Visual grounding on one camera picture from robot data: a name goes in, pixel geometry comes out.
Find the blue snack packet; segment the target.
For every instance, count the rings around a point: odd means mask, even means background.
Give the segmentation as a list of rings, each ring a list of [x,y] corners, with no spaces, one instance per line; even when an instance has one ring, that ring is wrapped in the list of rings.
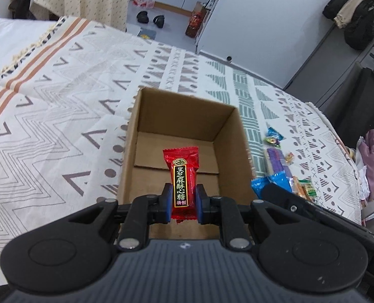
[[[269,184],[274,184],[287,192],[292,193],[290,181],[284,171],[274,173],[265,177],[259,177],[251,181],[251,188],[255,195],[262,199],[262,190]]]

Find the red sesame candy packet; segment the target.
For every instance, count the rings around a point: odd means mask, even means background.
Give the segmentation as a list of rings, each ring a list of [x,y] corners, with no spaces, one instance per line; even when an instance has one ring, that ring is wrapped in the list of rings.
[[[177,223],[196,220],[195,188],[199,169],[199,147],[165,149],[163,157],[171,171],[173,185],[171,218]]]

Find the small peanut snack packet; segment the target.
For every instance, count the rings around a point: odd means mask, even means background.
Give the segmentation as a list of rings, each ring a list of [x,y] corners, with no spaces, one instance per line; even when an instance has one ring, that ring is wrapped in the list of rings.
[[[285,156],[285,160],[286,160],[286,163],[288,165],[292,165],[294,160],[295,160],[295,155],[293,153],[288,153],[286,156]]]

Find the orange snack packet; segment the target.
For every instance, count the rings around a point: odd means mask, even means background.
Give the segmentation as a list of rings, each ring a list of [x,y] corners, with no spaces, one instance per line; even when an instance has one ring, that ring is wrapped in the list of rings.
[[[306,193],[303,190],[303,188],[302,188],[302,186],[301,186],[301,184],[300,184],[300,182],[299,182],[299,180],[296,176],[293,176],[293,181],[294,181],[294,185],[295,185],[296,195],[298,195],[302,199],[307,200]]]

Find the green biscuit packet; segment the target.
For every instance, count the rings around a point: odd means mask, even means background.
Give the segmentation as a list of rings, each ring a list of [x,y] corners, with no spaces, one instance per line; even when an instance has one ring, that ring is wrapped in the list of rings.
[[[305,193],[306,198],[313,203],[316,203],[318,200],[317,192],[311,182],[311,180],[303,179],[299,183]]]

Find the purple cake roll packet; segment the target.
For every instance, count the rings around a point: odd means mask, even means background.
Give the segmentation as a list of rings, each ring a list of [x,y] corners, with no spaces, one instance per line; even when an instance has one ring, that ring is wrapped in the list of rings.
[[[285,156],[279,148],[265,148],[264,157],[269,175],[285,172],[287,177],[292,177],[292,173],[286,162]]]

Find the blue green plum packet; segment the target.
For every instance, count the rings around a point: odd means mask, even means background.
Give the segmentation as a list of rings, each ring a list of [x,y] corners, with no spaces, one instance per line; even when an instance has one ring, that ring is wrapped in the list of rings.
[[[281,133],[276,131],[274,128],[269,127],[267,130],[266,137],[264,138],[265,143],[272,145],[273,147],[279,148],[281,146],[281,141],[285,138]]]

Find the brown cardboard box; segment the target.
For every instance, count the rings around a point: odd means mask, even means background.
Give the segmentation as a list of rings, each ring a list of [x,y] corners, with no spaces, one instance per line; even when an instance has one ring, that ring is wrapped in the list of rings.
[[[127,126],[119,247],[220,238],[247,250],[254,175],[237,107],[143,88]]]

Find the black chair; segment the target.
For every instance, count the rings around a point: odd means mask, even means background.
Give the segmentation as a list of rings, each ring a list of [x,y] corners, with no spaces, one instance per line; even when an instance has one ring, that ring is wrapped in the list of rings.
[[[374,73],[356,63],[327,101],[323,114],[349,148],[374,129]]]

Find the patterned bed blanket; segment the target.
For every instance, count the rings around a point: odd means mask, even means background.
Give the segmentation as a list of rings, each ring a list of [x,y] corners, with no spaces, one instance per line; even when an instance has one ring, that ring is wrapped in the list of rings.
[[[116,194],[138,91],[235,106],[264,176],[269,128],[317,203],[362,221],[355,164],[312,104],[176,46],[75,17],[0,18],[0,254],[14,237]]]

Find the right black slipper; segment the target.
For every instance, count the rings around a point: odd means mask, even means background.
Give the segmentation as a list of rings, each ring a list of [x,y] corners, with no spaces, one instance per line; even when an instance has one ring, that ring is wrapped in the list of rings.
[[[157,27],[162,29],[165,25],[165,16],[164,15],[158,15],[153,19],[153,24]]]

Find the black slipper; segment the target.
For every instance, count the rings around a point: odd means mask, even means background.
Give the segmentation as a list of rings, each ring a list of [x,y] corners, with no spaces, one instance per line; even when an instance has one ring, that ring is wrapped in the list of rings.
[[[162,29],[165,25],[165,16],[164,15],[158,15],[153,19],[153,24],[157,27]]]
[[[147,24],[149,22],[149,17],[147,11],[141,11],[136,15],[136,20],[138,23]]]

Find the left black slipper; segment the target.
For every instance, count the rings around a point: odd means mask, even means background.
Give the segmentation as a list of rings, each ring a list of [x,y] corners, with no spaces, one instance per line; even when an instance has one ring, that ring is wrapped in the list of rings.
[[[141,11],[136,15],[136,20],[138,23],[147,24],[149,22],[149,17],[147,11]]]

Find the red oil bottle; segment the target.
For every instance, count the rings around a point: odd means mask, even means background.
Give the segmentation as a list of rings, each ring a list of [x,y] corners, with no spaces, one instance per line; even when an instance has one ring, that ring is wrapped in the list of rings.
[[[188,26],[186,28],[185,34],[190,38],[195,38],[197,36],[198,30],[203,23],[207,10],[205,6],[197,2],[196,6],[194,7],[191,17],[188,21]]]

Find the red white tissue pack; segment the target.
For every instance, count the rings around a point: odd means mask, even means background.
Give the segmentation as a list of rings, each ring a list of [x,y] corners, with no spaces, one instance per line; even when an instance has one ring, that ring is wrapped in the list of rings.
[[[155,6],[154,0],[133,0],[133,4],[142,9],[152,9]]]

